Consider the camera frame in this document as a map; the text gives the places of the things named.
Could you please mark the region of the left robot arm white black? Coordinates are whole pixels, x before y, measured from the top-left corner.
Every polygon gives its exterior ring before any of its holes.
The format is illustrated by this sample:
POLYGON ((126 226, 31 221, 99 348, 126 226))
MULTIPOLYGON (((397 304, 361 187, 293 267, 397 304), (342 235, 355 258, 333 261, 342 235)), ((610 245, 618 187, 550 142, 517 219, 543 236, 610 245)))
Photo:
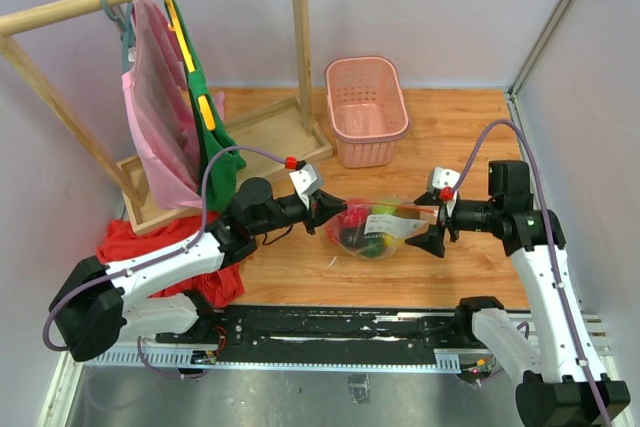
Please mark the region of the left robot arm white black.
POLYGON ((250 178, 218 218, 180 242, 124 261, 81 260, 52 300, 45 325, 57 327, 77 362, 102 355, 122 336, 176 333, 195 343, 207 340, 211 314, 185 294, 160 298, 158 292, 239 263, 256 251, 262 234, 296 224, 313 234, 345 211, 345 200, 316 187, 305 171, 293 172, 292 182, 294 193, 276 198, 269 181, 250 178))

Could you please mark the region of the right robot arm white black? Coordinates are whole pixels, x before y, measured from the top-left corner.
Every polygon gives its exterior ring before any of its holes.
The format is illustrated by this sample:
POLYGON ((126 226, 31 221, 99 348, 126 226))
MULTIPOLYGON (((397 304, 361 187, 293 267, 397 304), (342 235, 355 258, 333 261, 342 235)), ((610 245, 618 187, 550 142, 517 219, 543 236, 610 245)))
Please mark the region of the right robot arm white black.
POLYGON ((460 173, 434 168, 416 204, 433 206, 436 221, 408 244, 436 257, 460 233, 493 235, 522 281, 537 342, 531 344, 492 296, 462 299, 453 334, 466 347, 482 344, 515 385, 526 426, 608 426, 630 403, 625 382, 613 380, 591 341, 571 283, 566 241, 554 213, 534 206, 524 161, 489 164, 486 201, 462 200, 460 173))

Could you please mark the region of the clear zip top bag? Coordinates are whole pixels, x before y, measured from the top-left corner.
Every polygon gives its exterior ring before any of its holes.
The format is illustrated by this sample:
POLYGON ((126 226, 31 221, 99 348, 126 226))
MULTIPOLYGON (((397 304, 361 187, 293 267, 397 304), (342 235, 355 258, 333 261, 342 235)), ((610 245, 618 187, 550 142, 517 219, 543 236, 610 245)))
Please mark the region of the clear zip top bag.
MULTIPOLYGON (((405 200, 402 197, 397 196, 376 198, 356 197, 346 200, 346 203, 347 209, 356 207, 364 207, 369 209, 369 216, 367 218, 366 224, 363 228, 361 228, 361 230, 363 231, 363 234, 367 239, 367 245, 373 242, 375 239, 378 239, 380 242, 386 243, 386 245, 389 247, 389 251, 387 255, 382 258, 393 255, 398 248, 404 245, 404 241, 407 238, 425 232, 428 226, 435 222, 437 217, 437 213, 435 212, 434 207, 418 206, 408 200, 405 200), (374 215, 371 213, 370 207, 372 204, 376 203, 396 203, 398 205, 398 208, 394 215, 374 215)), ((336 216, 331 218, 324 225, 324 232, 327 241, 333 246, 342 249, 343 251, 349 253, 354 257, 368 259, 359 255, 360 251, 363 248, 351 250, 343 247, 340 244, 340 231, 337 229, 335 223, 336 216)))

